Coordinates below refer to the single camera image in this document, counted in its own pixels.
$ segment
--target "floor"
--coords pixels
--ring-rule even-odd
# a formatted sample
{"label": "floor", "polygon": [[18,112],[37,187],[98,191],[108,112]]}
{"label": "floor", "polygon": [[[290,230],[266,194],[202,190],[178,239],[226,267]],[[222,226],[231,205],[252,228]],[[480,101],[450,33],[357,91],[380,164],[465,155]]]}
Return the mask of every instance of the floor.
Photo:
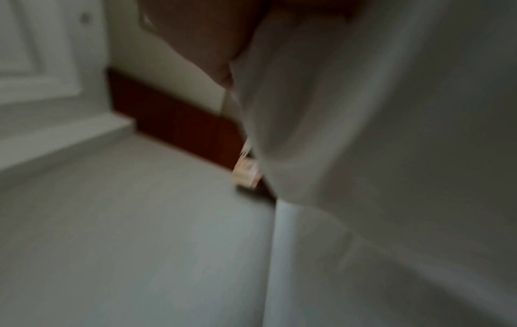
{"label": "floor", "polygon": [[1,326],[261,326],[274,208],[130,136],[0,194]]}

